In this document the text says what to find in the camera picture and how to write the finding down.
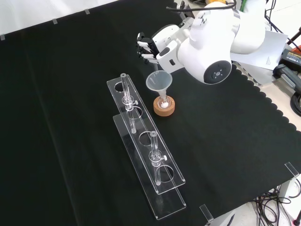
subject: black cloth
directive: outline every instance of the black cloth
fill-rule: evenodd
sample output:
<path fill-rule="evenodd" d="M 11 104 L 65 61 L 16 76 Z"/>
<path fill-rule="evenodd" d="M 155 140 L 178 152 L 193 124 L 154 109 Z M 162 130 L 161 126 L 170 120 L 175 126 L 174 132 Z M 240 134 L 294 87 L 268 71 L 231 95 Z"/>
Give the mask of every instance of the black cloth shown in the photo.
<path fill-rule="evenodd" d="M 40 100 L 36 107 L 45 118 L 35 120 L 47 122 L 53 141 L 48 148 L 57 152 L 78 225 L 204 225 L 202 204 L 216 218 L 292 178 L 285 163 L 301 171 L 301 133 L 235 66 L 213 86 L 185 70 L 173 73 L 167 94 L 175 100 L 175 112 L 166 118 L 153 113 L 156 93 L 145 85 L 153 68 L 138 59 L 135 40 L 139 32 L 150 37 L 181 22 L 165 9 L 170 4 L 120 0 L 90 9 L 89 15 L 80 12 L 6 36 L 7 42 L 22 37 L 25 56 L 7 60 L 8 71 L 18 67 L 19 77 L 36 87 L 36 94 L 23 98 Z M 29 72 L 22 74 L 23 68 Z M 132 78 L 186 179 L 179 188 L 186 209 L 160 221 L 112 119 L 118 110 L 106 81 L 121 73 Z"/>
<path fill-rule="evenodd" d="M 75 226 L 20 32 L 0 42 L 1 225 Z"/>

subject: glass funnel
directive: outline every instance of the glass funnel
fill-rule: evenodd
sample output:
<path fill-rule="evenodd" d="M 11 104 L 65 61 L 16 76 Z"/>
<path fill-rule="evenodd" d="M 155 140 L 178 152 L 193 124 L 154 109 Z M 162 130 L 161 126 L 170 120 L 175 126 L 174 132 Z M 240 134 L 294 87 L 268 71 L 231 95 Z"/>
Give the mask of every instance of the glass funnel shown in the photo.
<path fill-rule="evenodd" d="M 166 90 L 171 85 L 173 77 L 166 71 L 155 71 L 151 73 L 146 79 L 146 86 L 150 90 L 159 93 L 158 99 L 159 108 L 168 108 L 171 105 L 171 100 L 166 96 Z"/>

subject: funnel stem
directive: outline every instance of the funnel stem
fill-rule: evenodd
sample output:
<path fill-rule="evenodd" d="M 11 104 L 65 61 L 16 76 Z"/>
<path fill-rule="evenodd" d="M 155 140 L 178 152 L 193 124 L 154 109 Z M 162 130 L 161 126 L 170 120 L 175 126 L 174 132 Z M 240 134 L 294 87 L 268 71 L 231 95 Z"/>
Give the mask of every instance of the funnel stem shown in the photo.
<path fill-rule="evenodd" d="M 167 99 L 166 99 L 166 90 L 159 91 L 158 93 L 159 93 L 160 97 L 161 97 L 164 101 L 167 101 Z"/>

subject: robotic hand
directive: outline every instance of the robotic hand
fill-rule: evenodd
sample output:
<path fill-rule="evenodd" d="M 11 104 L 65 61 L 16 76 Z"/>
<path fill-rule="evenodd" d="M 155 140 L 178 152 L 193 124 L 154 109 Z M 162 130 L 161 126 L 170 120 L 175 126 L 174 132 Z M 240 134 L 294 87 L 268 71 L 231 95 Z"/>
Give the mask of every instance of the robotic hand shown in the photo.
<path fill-rule="evenodd" d="M 196 18 L 181 13 L 182 23 L 168 25 L 151 39 L 138 34 L 138 54 L 168 73 L 185 69 L 197 80 L 216 84 L 230 74 L 230 52 L 256 51 L 265 36 L 265 0 L 248 0 L 244 12 L 235 8 L 200 11 Z M 205 8 L 226 6 L 213 2 Z"/>

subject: rack hole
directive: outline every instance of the rack hole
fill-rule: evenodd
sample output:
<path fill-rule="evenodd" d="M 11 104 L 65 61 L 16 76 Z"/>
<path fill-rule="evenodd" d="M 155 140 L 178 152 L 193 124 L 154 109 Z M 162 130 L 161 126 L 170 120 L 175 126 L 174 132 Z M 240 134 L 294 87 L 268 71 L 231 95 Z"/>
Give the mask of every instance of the rack hole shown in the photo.
<path fill-rule="evenodd" d="M 142 109 L 140 107 L 134 106 L 130 111 L 127 112 L 127 116 L 130 119 L 139 119 L 142 116 Z"/>
<path fill-rule="evenodd" d="M 117 82 L 115 84 L 115 90 L 119 93 L 122 93 L 123 92 L 123 87 L 122 87 L 122 82 Z"/>
<path fill-rule="evenodd" d="M 160 170 L 160 181 L 162 183 L 169 182 L 174 178 L 174 170 L 170 166 L 167 165 L 159 166 L 156 169 L 156 173 L 158 170 Z"/>
<path fill-rule="evenodd" d="M 139 136 L 139 142 L 143 146 L 150 146 L 151 145 L 151 138 L 150 138 L 150 133 L 149 131 L 145 131 Z"/>

